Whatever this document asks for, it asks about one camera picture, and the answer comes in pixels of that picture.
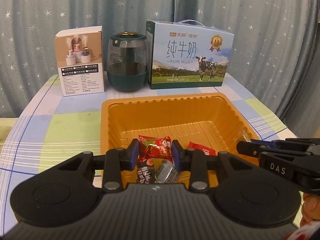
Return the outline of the right hand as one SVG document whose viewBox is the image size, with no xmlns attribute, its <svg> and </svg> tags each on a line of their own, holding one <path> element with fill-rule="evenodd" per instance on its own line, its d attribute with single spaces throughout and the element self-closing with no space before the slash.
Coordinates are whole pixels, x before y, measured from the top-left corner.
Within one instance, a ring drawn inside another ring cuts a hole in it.
<svg viewBox="0 0 320 240">
<path fill-rule="evenodd" d="M 313 194 L 303 193 L 302 218 L 300 227 L 320 220 L 320 197 Z"/>
</svg>

